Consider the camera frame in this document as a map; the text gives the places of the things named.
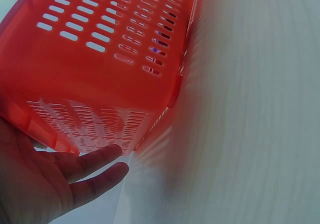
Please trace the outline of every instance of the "basket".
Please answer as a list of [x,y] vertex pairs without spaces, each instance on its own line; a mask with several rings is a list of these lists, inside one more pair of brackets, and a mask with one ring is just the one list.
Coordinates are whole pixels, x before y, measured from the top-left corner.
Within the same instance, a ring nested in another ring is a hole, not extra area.
[[19,0],[0,25],[0,115],[57,151],[128,155],[179,91],[194,0]]

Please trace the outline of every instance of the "skin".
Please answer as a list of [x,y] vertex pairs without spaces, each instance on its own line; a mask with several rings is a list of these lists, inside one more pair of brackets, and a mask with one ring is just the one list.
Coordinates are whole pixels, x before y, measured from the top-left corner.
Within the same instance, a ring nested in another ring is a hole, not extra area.
[[81,157],[35,151],[27,136],[0,118],[0,223],[49,223],[96,199],[125,177],[125,163],[77,181],[121,154],[117,145]]

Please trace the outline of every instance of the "white surface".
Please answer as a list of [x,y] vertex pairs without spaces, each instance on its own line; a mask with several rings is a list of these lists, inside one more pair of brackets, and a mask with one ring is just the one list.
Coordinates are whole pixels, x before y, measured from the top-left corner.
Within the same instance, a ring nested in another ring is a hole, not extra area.
[[320,223],[320,0],[203,0],[114,224]]

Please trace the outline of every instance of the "human hand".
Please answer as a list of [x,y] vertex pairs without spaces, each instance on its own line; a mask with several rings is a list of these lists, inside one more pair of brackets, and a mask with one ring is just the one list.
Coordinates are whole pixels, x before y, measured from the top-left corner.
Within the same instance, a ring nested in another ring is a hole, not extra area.
[[117,145],[78,157],[37,152],[30,139],[0,118],[0,223],[42,224],[82,206],[117,185],[128,173],[117,163],[76,182],[121,155]]

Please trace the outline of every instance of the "plastic basket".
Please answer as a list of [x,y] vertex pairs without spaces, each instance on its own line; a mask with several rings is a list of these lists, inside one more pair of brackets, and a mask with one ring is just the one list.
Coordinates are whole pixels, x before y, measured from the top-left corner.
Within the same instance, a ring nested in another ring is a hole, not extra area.
[[58,151],[129,154],[179,88],[194,0],[19,0],[0,25],[0,115]]

